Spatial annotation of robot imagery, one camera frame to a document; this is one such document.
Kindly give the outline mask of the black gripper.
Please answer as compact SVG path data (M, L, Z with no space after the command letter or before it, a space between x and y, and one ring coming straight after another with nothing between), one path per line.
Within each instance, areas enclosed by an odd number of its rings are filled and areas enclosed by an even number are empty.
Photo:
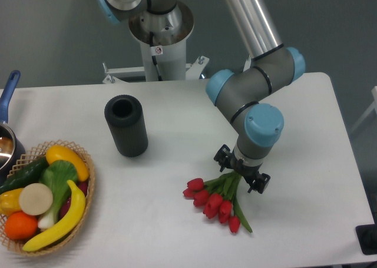
M263 159L246 157L240 150L233 150L231 153L229 147L223 144L215 154L214 161L218 162L220 172L225 168L232 168L240 174L249 185L248 193L257 191L262 194L268 186L270 176L259 172Z

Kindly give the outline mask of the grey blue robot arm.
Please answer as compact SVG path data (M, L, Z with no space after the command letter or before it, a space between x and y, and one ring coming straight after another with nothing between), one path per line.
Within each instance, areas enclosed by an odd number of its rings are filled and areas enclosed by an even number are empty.
M186 40L193 14L179 0L97 0L109 21L128 21L139 42L147 81L186 80ZM206 93L238 133L233 149L222 146L215 160L241 174L250 189L264 192L270 177L259 168L279 139L282 113L263 99L291 84L305 72L304 57L283 45L263 0L226 0L249 52L250 67L239 74L215 73Z

